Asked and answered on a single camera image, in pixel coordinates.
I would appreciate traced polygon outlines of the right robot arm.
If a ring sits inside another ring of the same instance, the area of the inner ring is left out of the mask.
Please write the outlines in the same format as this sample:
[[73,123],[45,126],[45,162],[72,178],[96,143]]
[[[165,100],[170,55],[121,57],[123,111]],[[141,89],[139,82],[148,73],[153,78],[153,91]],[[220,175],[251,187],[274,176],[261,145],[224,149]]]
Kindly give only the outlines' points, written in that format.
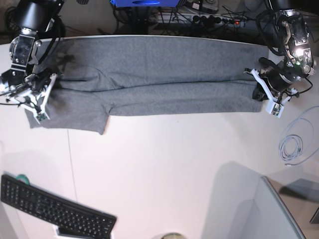
[[[62,35],[62,21],[58,16],[64,5],[63,0],[21,0],[14,12],[14,22],[20,27],[20,34],[11,42],[11,68],[0,76],[0,91],[12,93],[24,84],[31,65],[41,64],[52,52],[51,48]],[[52,39],[43,55],[36,58],[39,33],[51,32]]]

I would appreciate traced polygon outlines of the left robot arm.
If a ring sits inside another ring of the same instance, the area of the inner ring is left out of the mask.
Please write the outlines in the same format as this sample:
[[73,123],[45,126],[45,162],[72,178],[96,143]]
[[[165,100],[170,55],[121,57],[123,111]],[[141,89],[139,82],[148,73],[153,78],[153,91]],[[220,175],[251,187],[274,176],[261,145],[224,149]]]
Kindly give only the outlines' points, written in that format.
[[[280,63],[261,57],[262,68],[259,77],[265,81],[277,102],[283,95],[299,97],[306,91],[293,90],[292,85],[298,80],[309,80],[315,72],[315,60],[309,44],[310,30],[304,19],[304,12],[318,14],[317,0],[267,0],[266,10],[256,17],[257,29],[269,50],[276,56],[282,56]],[[277,49],[266,39],[261,21],[267,18],[273,28]]]

